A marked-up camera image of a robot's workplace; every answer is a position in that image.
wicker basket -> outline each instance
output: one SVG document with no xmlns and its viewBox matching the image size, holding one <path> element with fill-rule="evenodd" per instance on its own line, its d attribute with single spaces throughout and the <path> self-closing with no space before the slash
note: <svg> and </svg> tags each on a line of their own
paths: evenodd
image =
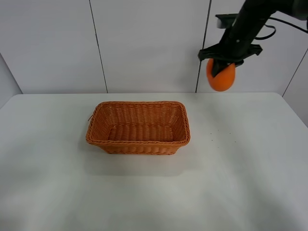
<svg viewBox="0 0 308 231">
<path fill-rule="evenodd" d="M 179 102 L 105 102 L 95 108 L 86 139 L 110 154 L 170 155 L 188 144 L 190 132 Z"/>
</svg>

white table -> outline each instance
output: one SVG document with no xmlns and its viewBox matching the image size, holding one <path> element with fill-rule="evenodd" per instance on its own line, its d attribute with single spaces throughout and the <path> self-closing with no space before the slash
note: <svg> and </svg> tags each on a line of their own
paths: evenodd
<svg viewBox="0 0 308 231">
<path fill-rule="evenodd" d="M 176 100 L 171 156 L 88 145 L 103 101 Z M 0 110 L 1 231 L 308 230 L 308 128 L 275 93 L 18 95 Z"/>
</svg>

